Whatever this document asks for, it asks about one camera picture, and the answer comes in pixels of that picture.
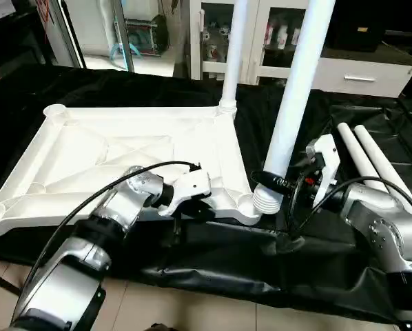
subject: black plastic sheet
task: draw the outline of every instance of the black plastic sheet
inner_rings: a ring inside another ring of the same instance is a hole
[[[235,127],[247,174],[262,168],[282,92],[277,87],[238,88]],[[215,83],[110,70],[22,68],[0,82],[0,137],[5,136],[0,139],[0,186],[44,120],[42,110],[50,104],[214,106],[220,94],[221,86]],[[356,177],[335,130],[342,121],[350,126],[364,124],[412,191],[412,103],[405,108],[393,99],[312,91],[291,164],[302,158],[310,140],[331,132],[341,158],[338,179]],[[288,176],[296,176],[294,167]],[[298,218],[308,211],[300,208]],[[113,257],[112,275],[274,307],[395,321],[386,279],[360,236],[336,215],[322,211],[305,228],[301,250],[278,254],[283,212],[264,217],[252,228],[232,219],[186,221],[178,235],[173,222],[138,222],[124,249]],[[10,231],[0,237],[0,259],[33,263],[52,231]]]

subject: cabinet drawer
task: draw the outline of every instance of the cabinet drawer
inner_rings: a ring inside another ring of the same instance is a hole
[[[411,76],[411,66],[321,58],[312,88],[396,98]]]

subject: white pole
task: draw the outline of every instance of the white pole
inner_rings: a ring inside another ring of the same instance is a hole
[[[220,100],[220,110],[236,112],[236,84],[240,78],[241,53],[245,40],[245,24],[248,0],[236,0],[232,15],[229,47],[227,50],[227,65],[223,94]]]
[[[346,123],[341,123],[338,125],[338,131],[344,141],[347,150],[350,153],[353,162],[361,176],[374,176],[379,177],[373,164],[371,164],[367,154],[360,146],[358,140],[356,140],[355,135],[350,130],[350,127]],[[375,188],[376,190],[388,193],[385,185],[379,181],[364,181],[365,185],[370,188]]]
[[[264,166],[264,170],[282,177],[289,167],[334,6],[335,0],[310,0],[305,12]],[[254,192],[254,205],[258,210],[274,214],[279,211],[281,202],[281,194],[258,184]]]
[[[387,181],[390,181],[402,188],[405,193],[407,193],[412,198],[410,190],[407,188],[404,181],[400,178],[398,172],[393,168],[390,161],[388,161],[388,159],[385,157],[385,154],[381,151],[367,129],[364,126],[356,126],[355,133],[358,136],[358,139],[361,142],[362,146],[364,146],[364,149],[367,152],[371,162],[373,162],[373,165],[379,172],[379,175],[383,179],[386,179]],[[412,214],[412,207],[408,203],[408,201],[405,200],[405,198],[398,192],[396,192],[393,188],[388,187],[388,190],[391,195],[398,198],[400,202],[402,202],[405,210]]]

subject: drawer handle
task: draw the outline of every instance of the drawer handle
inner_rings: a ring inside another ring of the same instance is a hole
[[[346,81],[366,81],[366,82],[369,82],[369,83],[374,83],[376,81],[376,78],[349,76],[347,74],[344,76],[344,79]]]

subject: red object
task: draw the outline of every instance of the red object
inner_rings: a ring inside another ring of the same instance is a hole
[[[313,184],[315,183],[315,181],[314,181],[312,178],[309,178],[309,177],[307,177],[307,178],[305,179],[305,182],[306,182],[307,184],[309,184],[309,185],[313,185]]]
[[[45,10],[45,34],[43,36],[44,43],[47,43],[47,26],[48,26],[48,16],[49,16],[48,14],[50,11],[50,7],[49,7],[50,2],[49,0],[46,0],[46,1],[47,1],[47,9]]]

